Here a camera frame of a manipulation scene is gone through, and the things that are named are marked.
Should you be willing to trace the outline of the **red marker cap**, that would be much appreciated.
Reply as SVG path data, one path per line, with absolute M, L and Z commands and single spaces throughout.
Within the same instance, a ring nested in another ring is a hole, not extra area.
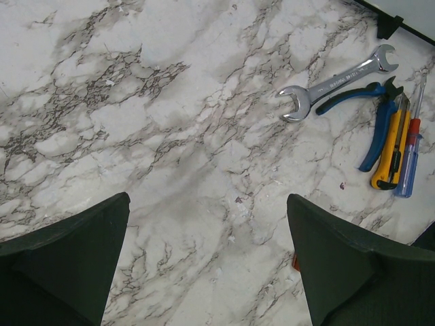
M 292 267 L 296 271 L 298 271 L 298 272 L 300 271 L 297 254 L 293 255 L 293 258 L 292 258 Z

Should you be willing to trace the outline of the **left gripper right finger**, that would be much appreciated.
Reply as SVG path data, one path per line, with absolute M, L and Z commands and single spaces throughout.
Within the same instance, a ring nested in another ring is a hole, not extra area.
M 434 226 L 402 244 L 298 194 L 287 216 L 313 325 L 434 324 Z

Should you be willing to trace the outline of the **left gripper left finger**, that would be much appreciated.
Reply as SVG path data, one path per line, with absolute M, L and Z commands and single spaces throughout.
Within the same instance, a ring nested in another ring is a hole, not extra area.
M 2 325 L 100 325 L 122 250 L 130 198 L 1 243 Z

